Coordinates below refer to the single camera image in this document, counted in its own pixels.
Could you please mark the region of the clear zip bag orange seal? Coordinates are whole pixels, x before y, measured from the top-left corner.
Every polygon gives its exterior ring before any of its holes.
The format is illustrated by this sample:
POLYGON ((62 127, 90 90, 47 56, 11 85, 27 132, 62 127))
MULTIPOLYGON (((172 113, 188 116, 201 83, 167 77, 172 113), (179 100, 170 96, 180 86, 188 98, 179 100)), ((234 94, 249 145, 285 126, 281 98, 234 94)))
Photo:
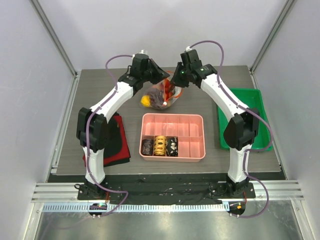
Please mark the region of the clear zip bag orange seal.
POLYGON ((183 93, 183 88, 174 86, 171 83, 173 71, 167 71, 169 77, 149 87, 142 96, 148 95, 151 100, 151 107, 155 110, 164 110, 172 106, 183 93))

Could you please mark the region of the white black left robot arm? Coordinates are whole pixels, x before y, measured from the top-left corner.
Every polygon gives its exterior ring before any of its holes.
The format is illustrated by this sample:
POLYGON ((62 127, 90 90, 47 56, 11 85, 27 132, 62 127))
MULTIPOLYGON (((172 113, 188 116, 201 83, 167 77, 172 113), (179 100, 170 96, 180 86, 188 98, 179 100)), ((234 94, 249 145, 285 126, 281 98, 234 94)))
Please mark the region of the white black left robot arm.
POLYGON ((85 178, 92 184, 89 194, 97 200, 102 199, 107 192, 106 186, 101 184, 105 179, 104 149, 109 138, 109 122, 114 113, 142 89, 144 83, 155 85, 170 76, 143 51, 133 55, 113 56, 105 63, 105 69, 114 82, 114 88, 95 105, 79 111, 76 130, 76 137, 85 155, 85 178), (130 58, 132 63, 125 74, 116 79, 108 65, 118 58, 130 58))

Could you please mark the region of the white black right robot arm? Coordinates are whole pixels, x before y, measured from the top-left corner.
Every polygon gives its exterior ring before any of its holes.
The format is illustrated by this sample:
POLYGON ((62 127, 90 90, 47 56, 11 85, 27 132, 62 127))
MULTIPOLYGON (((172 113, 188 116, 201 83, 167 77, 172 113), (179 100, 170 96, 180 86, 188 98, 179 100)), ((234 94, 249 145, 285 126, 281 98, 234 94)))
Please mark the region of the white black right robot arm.
POLYGON ((244 191, 241 183, 247 178, 244 160, 249 158, 245 151, 252 148, 259 120, 246 112, 250 108, 231 92, 211 64, 202 64, 195 49, 189 48, 180 56, 181 62, 177 63, 171 82, 181 88, 190 83, 196 85, 212 98, 228 120, 223 137, 230 149, 227 175, 231 182, 226 184, 225 190, 230 197, 236 198, 244 191))

